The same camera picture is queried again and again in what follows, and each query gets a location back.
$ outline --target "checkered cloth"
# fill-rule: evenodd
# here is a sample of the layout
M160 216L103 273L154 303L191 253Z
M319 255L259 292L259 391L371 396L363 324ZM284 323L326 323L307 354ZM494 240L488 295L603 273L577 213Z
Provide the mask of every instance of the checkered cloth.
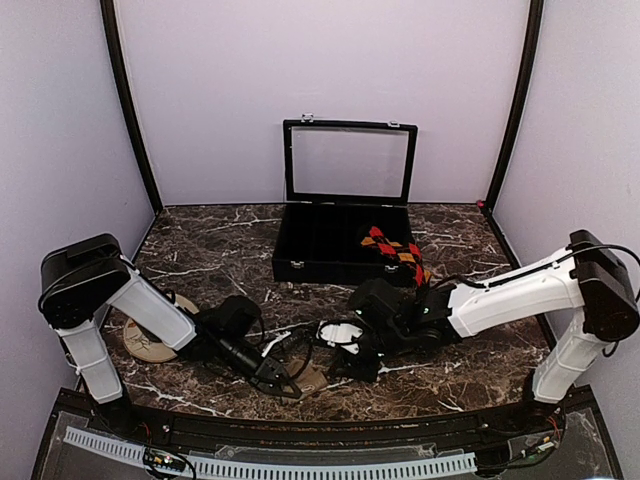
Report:
M363 247L378 249L384 256L392 258L396 262L408 265L414 271L414 280L419 290L423 290L429 284L431 273L422 266L422 253L417 245L410 243L402 245L398 242L391 242L384 236L378 227L369 230L369 236L362 240Z

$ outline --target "black box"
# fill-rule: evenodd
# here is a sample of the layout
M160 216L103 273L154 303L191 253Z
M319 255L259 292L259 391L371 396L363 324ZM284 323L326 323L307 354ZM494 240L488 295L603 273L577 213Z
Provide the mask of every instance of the black box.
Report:
M372 226L390 241L413 241L406 206L418 127L305 117L285 120L283 132L289 203L272 257L274 279L359 285L379 277L413 285L409 267L360 242ZM376 187L380 195L369 195Z

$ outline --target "marble table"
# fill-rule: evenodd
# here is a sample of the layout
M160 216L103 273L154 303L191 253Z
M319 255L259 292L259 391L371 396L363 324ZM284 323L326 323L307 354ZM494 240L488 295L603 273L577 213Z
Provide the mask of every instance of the marble table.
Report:
M160 288L188 297L201 309L229 295L247 295L262 308L269 336L292 325L348 318L351 287L273 281L271 253L282 212L282 205L166 208L136 264ZM436 280L457 273L480 279L509 270L474 205L416 204L409 206L409 215L425 267ZM134 359L122 342L125 321L112 311L102 331L135 403L245 419L381 420L503 405L519 400L526 375L548 354L537 321L527 318L437 352L386 359L375 384L330 376L326 390L284 404L219 368L180 359L164 364ZM291 355L304 356L304 348L298 350ZM314 365L323 371L330 361L329 350L314 354Z

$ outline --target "black pole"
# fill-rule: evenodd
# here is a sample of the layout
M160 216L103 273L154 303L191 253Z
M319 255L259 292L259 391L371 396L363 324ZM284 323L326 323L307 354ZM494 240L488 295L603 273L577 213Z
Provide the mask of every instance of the black pole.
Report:
M542 9L544 0L531 0L529 6L529 20L527 22L527 32L524 38L524 48L522 49L522 59L520 60L520 70L518 71L518 80L516 81L516 89L513 94L513 102L511 103L511 111L509 112L509 120L507 128L502 140L502 147L496 162L496 169L493 172L491 185L484 205L493 210L500 195L500 189L504 183L504 178L509 167L509 160L513 153L513 147L518 136L518 128L520 120L522 120L522 112L524 104L527 100L527 92L529 91L529 82L531 81L531 73L533 71L533 62L536 56L536 48L538 46L538 36L540 34L540 24L542 23Z
M133 98L129 88L129 79L127 71L124 67L124 56L122 55L122 45L120 44L120 35L118 34L118 23L116 21L116 11L113 0L100 0L102 9L102 23L104 25L104 33L107 38L107 47L109 48L109 57L111 58L111 68L113 69L113 77L116 81L118 96L120 97L120 106L122 114L129 132L129 139L133 147L133 153L142 175L144 187L147 190L147 196L151 202L156 215L162 211L162 200L158 186L153 178L153 171L149 163L149 157L144 147L140 125L138 125L138 117L133 106Z

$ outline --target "wooden disc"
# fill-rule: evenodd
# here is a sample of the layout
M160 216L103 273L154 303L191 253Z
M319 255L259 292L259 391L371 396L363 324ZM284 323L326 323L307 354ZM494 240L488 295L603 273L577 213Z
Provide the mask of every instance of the wooden disc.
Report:
M191 301L183 297L182 295L176 295L176 302L182 308L190 311L191 313L198 313L198 307ZM127 320L127 323L122 330L122 336L124 340L124 346L131 354L140 360L149 363L163 363L173 360L178 355L162 342L152 342L147 336L142 333L142 330L136 325L136 322L132 318Z

